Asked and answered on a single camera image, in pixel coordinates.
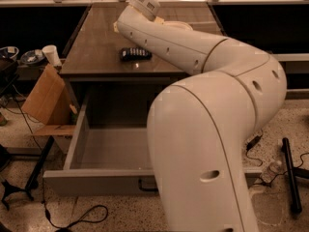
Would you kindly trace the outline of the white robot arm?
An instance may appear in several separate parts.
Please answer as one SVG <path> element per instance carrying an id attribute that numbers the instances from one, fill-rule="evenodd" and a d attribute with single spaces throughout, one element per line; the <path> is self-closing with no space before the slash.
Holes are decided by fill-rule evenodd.
<path id="1" fill-rule="evenodd" d="M 229 37 L 170 26 L 157 0 L 130 0 L 118 32 L 187 77 L 148 115 L 148 148 L 170 230 L 259 232 L 241 149 L 282 106 L 287 80 L 269 53 Z"/>

